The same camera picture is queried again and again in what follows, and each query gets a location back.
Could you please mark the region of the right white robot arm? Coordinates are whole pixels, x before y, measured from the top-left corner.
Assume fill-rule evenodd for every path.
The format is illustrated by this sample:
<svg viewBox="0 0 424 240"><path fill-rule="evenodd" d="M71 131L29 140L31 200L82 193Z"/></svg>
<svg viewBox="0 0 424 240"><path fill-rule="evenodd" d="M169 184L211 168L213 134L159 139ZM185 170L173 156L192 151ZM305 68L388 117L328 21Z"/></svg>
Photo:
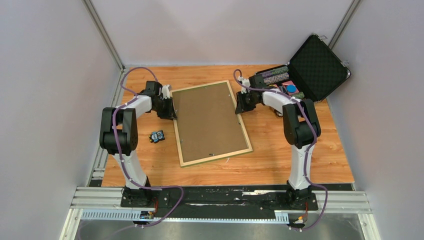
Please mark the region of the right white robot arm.
<svg viewBox="0 0 424 240"><path fill-rule="evenodd" d="M286 204L298 209L312 196L312 182L309 178L312 153L321 127L312 100L301 100L290 96L278 88L263 84L261 77L246 79L234 76L241 86L236 94L236 114L252 111L262 104L282 114L283 132L291 146L291 169L285 195Z"/></svg>

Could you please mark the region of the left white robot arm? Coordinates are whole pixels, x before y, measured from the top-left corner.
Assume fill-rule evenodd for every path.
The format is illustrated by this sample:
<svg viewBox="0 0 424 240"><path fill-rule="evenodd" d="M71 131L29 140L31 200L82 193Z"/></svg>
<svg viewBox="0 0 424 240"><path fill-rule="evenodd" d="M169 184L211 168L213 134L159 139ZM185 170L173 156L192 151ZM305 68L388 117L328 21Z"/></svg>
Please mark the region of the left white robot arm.
<svg viewBox="0 0 424 240"><path fill-rule="evenodd" d="M176 120L171 96L172 87L156 81L148 81L141 92L116 107L102 110L99 144L118 162L125 178L122 197L135 200L140 206L149 206L153 201L153 187L142 170L136 148L138 146L138 118L152 111L160 119Z"/></svg>

